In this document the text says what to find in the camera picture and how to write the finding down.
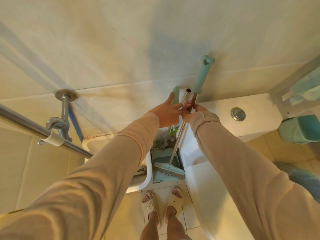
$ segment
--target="teal handle grip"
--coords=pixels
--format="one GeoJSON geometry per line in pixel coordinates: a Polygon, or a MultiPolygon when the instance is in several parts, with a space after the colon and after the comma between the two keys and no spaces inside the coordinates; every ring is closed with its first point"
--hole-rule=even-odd
{"type": "Polygon", "coordinates": [[[200,71],[198,73],[198,79],[193,88],[191,89],[192,92],[201,94],[202,93],[202,86],[205,83],[206,77],[208,75],[209,69],[212,64],[214,64],[215,59],[212,56],[204,55],[201,58],[202,65],[200,71]]]}
{"type": "Polygon", "coordinates": [[[177,104],[179,102],[180,89],[178,87],[174,87],[172,91],[174,92],[172,104],[177,104]]]}

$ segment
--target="hand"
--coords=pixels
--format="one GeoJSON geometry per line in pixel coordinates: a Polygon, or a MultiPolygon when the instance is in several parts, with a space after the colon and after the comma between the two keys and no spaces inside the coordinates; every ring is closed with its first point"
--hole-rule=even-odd
{"type": "Polygon", "coordinates": [[[179,123],[179,115],[181,115],[180,108],[183,104],[171,104],[173,98],[174,92],[171,92],[168,99],[164,103],[150,110],[150,112],[158,116],[160,121],[159,128],[168,127],[170,125],[176,125],[179,123]]]}
{"type": "MultiPolygon", "coordinates": [[[[183,108],[181,109],[182,110],[182,119],[183,121],[189,123],[191,118],[195,115],[195,113],[191,113],[190,112],[190,106],[191,106],[191,103],[192,101],[186,101],[186,103],[184,104],[183,108]]],[[[208,111],[205,107],[202,107],[201,105],[198,105],[198,104],[195,104],[194,107],[195,109],[195,112],[205,112],[205,111],[208,111]]]]}

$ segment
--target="white toilet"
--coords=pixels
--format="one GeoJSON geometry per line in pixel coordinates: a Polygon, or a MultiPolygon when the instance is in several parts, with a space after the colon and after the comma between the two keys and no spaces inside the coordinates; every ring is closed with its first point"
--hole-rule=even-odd
{"type": "MultiPolygon", "coordinates": [[[[242,141],[277,129],[282,116],[268,93],[200,103],[217,114],[224,127],[242,141]],[[235,110],[238,121],[232,118],[235,110]]],[[[188,125],[179,145],[185,181],[198,220],[210,239],[253,240],[225,185],[200,151],[188,125]]]]}

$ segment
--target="sleeve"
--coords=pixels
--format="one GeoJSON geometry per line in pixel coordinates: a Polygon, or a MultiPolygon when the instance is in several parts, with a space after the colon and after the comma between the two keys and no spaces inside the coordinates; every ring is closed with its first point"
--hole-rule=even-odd
{"type": "Polygon", "coordinates": [[[152,112],[132,122],[89,161],[3,226],[0,239],[100,240],[158,128],[159,119],[152,112]]]}
{"type": "Polygon", "coordinates": [[[255,239],[317,239],[320,204],[266,157],[231,134],[217,115],[196,112],[190,126],[255,239]]]}

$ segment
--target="foot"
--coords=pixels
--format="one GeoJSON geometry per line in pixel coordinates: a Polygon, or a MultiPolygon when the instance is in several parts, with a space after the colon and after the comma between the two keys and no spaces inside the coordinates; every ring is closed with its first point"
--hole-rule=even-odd
{"type": "MultiPolygon", "coordinates": [[[[173,195],[175,195],[176,197],[182,199],[182,194],[179,190],[177,190],[177,188],[173,188],[173,190],[171,191],[171,193],[173,195]]],[[[167,216],[168,216],[168,219],[171,217],[171,216],[175,216],[177,213],[177,210],[173,207],[173,206],[168,206],[167,208],[167,216]]]]}
{"type": "MultiPolygon", "coordinates": [[[[150,192],[146,192],[146,194],[142,198],[142,203],[146,203],[149,200],[151,200],[152,198],[153,198],[153,195],[150,192]]],[[[149,219],[149,221],[156,221],[157,225],[159,224],[158,214],[156,211],[150,212],[148,214],[148,219],[149,219]]]]}

